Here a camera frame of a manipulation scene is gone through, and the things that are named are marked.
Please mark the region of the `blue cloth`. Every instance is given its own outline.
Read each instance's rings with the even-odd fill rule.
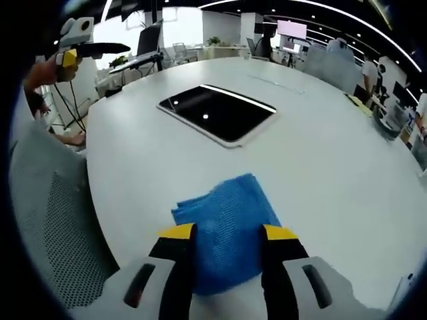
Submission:
[[[252,174],[177,206],[172,210],[177,225],[197,224],[195,293],[221,293],[261,273],[260,227],[280,222]]]

